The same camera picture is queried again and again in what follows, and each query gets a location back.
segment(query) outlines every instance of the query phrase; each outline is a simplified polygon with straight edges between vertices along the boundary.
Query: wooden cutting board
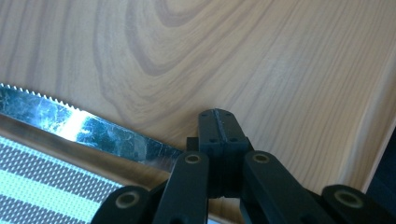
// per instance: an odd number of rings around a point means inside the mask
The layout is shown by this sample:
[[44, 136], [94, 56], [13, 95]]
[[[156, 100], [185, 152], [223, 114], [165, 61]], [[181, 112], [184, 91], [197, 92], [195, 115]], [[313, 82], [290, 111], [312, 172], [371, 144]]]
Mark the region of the wooden cutting board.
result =
[[[395, 126], [396, 1], [3, 0], [0, 82], [182, 149], [200, 112], [230, 110], [306, 188], [365, 191]], [[167, 177], [41, 145], [123, 184]], [[211, 202], [223, 222], [237, 210]]]

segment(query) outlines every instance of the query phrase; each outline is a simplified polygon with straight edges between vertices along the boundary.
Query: serrated edge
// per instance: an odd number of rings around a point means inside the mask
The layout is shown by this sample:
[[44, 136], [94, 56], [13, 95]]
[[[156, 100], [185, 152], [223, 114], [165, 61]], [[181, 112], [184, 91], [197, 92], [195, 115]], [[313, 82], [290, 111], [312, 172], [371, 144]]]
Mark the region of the serrated edge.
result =
[[36, 97], [40, 97], [40, 98], [43, 98], [43, 99], [46, 99], [46, 100], [50, 100], [50, 101], [52, 101], [52, 102], [55, 103], [55, 104], [65, 106], [65, 107], [68, 107], [68, 108], [70, 108], [70, 109], [82, 111], [82, 110], [81, 110], [80, 108], [78, 108], [78, 107], [75, 107], [75, 106], [70, 105], [70, 104], [68, 104], [68, 103], [64, 103], [64, 101], [60, 101], [60, 100], [58, 100], [58, 99], [56, 99], [56, 98], [52, 98], [51, 96], [47, 96], [46, 94], [41, 94], [40, 92], [29, 91], [29, 90], [27, 90], [27, 89], [18, 88], [18, 87], [16, 87], [16, 86], [11, 86], [11, 85], [8, 85], [8, 84], [4, 84], [4, 83], [2, 83], [2, 82], [0, 82], [0, 88], [9, 89], [9, 90], [12, 90], [12, 91], [21, 91], [21, 92], [25, 92], [25, 93], [28, 93], [28, 94], [30, 94], [30, 95], [36, 96]]

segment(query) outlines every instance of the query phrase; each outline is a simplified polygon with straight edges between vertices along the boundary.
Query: striped fabric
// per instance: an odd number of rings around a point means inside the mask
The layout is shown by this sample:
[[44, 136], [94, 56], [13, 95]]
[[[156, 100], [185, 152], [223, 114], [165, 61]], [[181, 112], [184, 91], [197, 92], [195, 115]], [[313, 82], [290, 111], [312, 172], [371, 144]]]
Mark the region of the striped fabric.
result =
[[0, 223], [89, 223], [119, 187], [0, 136]]

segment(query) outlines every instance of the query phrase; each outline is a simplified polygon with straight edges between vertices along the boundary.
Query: knife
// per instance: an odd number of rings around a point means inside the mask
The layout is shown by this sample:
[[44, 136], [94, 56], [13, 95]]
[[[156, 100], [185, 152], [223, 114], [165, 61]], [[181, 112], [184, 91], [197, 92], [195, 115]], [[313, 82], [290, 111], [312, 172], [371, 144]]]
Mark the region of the knife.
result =
[[46, 95], [0, 83], [0, 114], [130, 161], [171, 172], [183, 152]]

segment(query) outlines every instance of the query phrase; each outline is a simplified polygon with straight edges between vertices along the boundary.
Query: serrated knife blade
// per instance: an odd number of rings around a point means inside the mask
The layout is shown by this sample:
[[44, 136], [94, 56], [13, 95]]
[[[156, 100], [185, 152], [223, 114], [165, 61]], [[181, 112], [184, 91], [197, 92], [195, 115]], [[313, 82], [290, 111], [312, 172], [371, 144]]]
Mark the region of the serrated knife blade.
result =
[[130, 161], [171, 172], [181, 150], [46, 95], [0, 83], [0, 114]]

